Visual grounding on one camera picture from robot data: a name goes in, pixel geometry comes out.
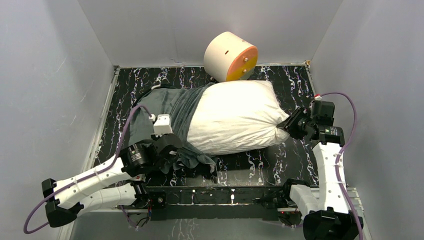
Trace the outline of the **white pillow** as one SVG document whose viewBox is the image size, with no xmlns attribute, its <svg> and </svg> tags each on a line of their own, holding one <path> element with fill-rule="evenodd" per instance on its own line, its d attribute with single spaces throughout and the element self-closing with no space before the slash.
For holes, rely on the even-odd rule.
<svg viewBox="0 0 424 240">
<path fill-rule="evenodd" d="M 270 81 L 216 83 L 202 93 L 187 141 L 209 155 L 263 149 L 282 144 L 290 137 L 278 128 L 288 117 Z"/>
</svg>

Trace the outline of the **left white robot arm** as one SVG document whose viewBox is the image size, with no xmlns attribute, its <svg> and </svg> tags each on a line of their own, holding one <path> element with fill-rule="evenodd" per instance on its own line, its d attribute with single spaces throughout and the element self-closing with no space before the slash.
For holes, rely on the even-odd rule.
<svg viewBox="0 0 424 240">
<path fill-rule="evenodd" d="M 150 196 L 142 175 L 159 171 L 178 158 L 183 143 L 172 133 L 141 140 L 106 162 L 79 175 L 42 182 L 45 213 L 52 228 L 67 225 L 77 217 L 114 206 L 144 208 Z"/>
</svg>

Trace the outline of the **grey plush pillowcase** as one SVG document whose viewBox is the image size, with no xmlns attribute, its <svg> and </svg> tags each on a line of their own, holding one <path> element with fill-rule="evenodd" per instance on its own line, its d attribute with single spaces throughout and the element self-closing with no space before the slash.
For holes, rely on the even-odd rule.
<svg viewBox="0 0 424 240">
<path fill-rule="evenodd" d="M 170 170 L 194 169 L 199 164 L 205 165 L 211 174 L 216 174 L 218 158 L 215 155 L 203 153 L 188 142 L 189 127 L 195 110 L 204 91 L 212 85 L 208 83 L 205 86 L 193 88 L 162 85 L 146 91 L 133 105 L 135 107 L 142 104 L 156 116 L 168 114 L 171 118 L 172 131 L 182 142 L 182 148 L 178 150 L 178 158 L 159 167 L 164 174 Z"/>
</svg>

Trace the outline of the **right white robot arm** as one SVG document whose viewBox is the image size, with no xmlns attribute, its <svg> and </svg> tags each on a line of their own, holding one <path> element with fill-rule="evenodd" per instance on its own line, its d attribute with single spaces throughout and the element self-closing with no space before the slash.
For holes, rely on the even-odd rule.
<svg viewBox="0 0 424 240">
<path fill-rule="evenodd" d="M 311 108 L 297 108 L 279 128 L 296 140 L 310 140 L 317 163 L 319 197 L 308 183 L 288 179 L 283 185 L 282 202 L 297 207 L 306 240 L 354 240 L 363 238 L 363 219 L 348 195 L 343 151 L 344 131 L 334 126 L 335 105 L 313 100 Z"/>
</svg>

